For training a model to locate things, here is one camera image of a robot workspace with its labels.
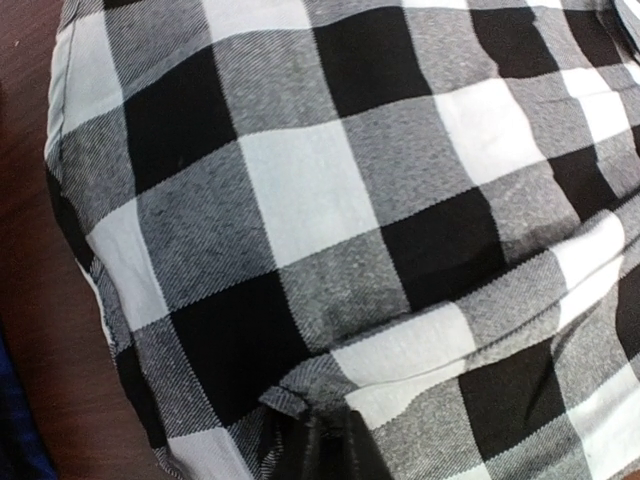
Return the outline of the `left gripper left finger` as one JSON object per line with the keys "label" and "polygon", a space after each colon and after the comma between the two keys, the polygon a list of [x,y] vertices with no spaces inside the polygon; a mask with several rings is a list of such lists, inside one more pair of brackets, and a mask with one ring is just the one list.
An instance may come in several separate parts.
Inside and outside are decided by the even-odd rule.
{"label": "left gripper left finger", "polygon": [[334,479],[335,437],[313,413],[285,422],[283,452],[273,479]]}

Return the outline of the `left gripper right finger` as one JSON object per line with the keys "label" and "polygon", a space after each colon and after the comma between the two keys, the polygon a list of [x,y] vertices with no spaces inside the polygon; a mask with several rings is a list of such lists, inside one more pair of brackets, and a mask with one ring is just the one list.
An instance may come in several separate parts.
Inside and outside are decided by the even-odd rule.
{"label": "left gripper right finger", "polygon": [[362,415],[349,408],[340,413],[340,479],[390,480],[392,475]]}

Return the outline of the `black white checked shirt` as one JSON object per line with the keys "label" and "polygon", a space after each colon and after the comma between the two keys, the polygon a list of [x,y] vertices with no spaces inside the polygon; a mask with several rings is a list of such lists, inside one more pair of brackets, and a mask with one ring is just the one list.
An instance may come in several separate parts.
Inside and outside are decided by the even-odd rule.
{"label": "black white checked shirt", "polygon": [[639,468],[635,1],[67,1],[47,180],[162,468]]}

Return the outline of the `blue plaid shirt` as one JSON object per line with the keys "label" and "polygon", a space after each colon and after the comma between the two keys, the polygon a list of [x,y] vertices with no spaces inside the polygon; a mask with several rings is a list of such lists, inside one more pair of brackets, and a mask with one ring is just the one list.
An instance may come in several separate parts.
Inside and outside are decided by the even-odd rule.
{"label": "blue plaid shirt", "polygon": [[4,338],[1,338],[1,478],[58,478]]}

